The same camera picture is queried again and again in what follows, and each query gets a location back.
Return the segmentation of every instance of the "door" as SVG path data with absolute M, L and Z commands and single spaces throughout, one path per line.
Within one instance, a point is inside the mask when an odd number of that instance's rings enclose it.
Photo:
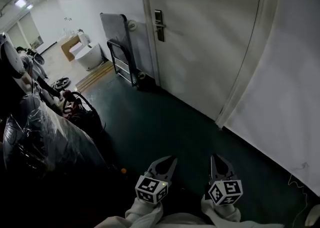
M 215 120 L 244 60 L 259 0 L 149 1 L 153 23 L 165 26 L 154 26 L 161 87 Z

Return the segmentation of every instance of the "floor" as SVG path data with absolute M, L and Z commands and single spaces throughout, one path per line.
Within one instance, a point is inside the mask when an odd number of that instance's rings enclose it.
M 58 44 L 47 50 L 42 57 L 45 61 L 43 68 L 49 77 L 47 82 L 49 85 L 62 77 L 69 77 L 71 82 L 67 89 L 74 91 L 76 84 L 91 73 L 91 71 L 86 71 L 75 59 L 68 61 Z
M 176 155 L 173 183 L 201 197 L 209 181 L 209 156 L 215 152 L 232 162 L 242 180 L 244 195 L 236 203 L 242 221 L 291 227 L 305 207 L 302 190 L 288 186 L 290 174 L 286 170 L 164 90 L 138 91 L 109 73 L 84 96 L 105 122 L 119 167 L 125 167 L 135 179 L 152 161 Z M 298 216 L 295 227 L 303 227 L 310 208 L 319 203 L 308 188 L 305 192 L 308 207 Z

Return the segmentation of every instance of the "wire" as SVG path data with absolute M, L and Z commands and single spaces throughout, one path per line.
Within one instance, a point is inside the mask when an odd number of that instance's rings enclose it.
M 304 168 L 306 168 L 306 165 L 304 165 L 303 168 L 295 169 L 295 170 L 303 170 Z M 308 207 L 308 194 L 305 193 L 305 191 L 304 191 L 304 190 L 305 190 L 305 186 L 299 186 L 296 181 L 292 181 L 292 182 L 290 183 L 291 178 L 292 178 L 292 174 L 290 175 L 290 178 L 289 178 L 289 181 L 288 181 L 288 186 L 290 186 L 290 185 L 292 185 L 292 184 L 296 184 L 296 186 L 297 186 L 299 189 L 302 188 L 302 194 L 305 195 L 305 207 L 304 207 L 304 209 L 301 210 L 301 211 L 296 215 L 296 217 L 294 218 L 294 221 L 293 221 L 293 223 L 292 223 L 292 228 L 294 228 L 294 227 L 295 227 L 295 222 L 296 222 L 298 216 L 299 216 L 303 211 L 305 211 L 305 210 L 307 209 L 307 207 Z

